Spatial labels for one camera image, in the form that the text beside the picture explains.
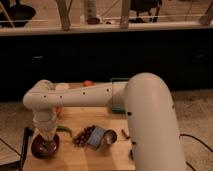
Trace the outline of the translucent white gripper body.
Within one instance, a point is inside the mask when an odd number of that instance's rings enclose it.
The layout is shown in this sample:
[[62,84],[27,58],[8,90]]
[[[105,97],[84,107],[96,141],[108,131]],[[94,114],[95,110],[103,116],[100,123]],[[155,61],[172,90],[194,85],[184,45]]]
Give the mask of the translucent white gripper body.
[[50,111],[35,111],[34,126],[46,141],[52,141],[57,129],[57,115]]

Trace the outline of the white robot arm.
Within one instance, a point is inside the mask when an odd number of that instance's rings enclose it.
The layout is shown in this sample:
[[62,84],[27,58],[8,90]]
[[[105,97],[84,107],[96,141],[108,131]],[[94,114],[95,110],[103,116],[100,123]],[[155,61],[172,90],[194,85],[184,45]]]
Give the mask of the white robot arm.
[[55,90],[38,81],[23,97],[33,122],[45,131],[56,126],[54,107],[121,107],[128,122],[136,171],[186,171],[179,125],[170,90],[153,73],[126,81]]

